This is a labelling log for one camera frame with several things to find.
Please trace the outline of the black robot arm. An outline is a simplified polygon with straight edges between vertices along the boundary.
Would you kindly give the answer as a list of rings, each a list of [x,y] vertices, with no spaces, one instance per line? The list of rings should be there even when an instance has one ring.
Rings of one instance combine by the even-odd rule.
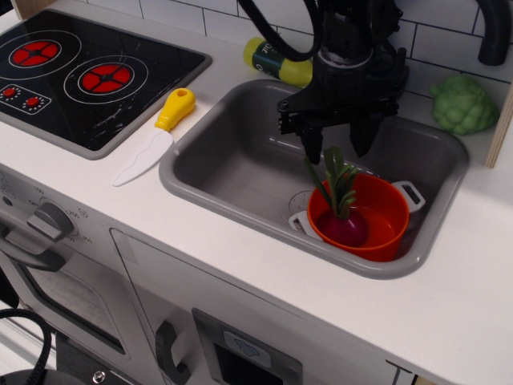
[[[266,40],[293,62],[313,61],[309,85],[277,105],[281,133],[300,136],[306,156],[318,164],[322,129],[341,124],[358,156],[372,146],[381,122],[398,113],[409,69],[406,51],[389,37],[402,11],[393,1],[307,1],[313,45],[300,52],[272,29],[252,1],[240,2]]]

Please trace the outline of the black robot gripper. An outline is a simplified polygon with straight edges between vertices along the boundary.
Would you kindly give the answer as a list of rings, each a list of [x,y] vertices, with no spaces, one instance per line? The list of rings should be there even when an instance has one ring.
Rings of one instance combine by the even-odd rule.
[[[398,113],[401,97],[401,55],[370,54],[353,66],[318,54],[313,79],[301,91],[277,104],[280,133],[301,134],[305,154],[319,164],[321,128],[349,123],[353,150],[362,157],[370,150],[383,118]]]

